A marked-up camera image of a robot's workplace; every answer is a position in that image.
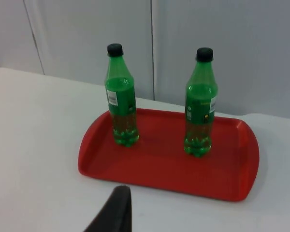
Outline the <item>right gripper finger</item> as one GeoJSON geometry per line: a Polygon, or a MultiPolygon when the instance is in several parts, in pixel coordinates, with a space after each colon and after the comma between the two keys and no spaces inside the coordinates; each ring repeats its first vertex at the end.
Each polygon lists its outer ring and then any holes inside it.
{"type": "Polygon", "coordinates": [[[131,189],[121,185],[85,229],[86,232],[131,232],[131,189]]]}

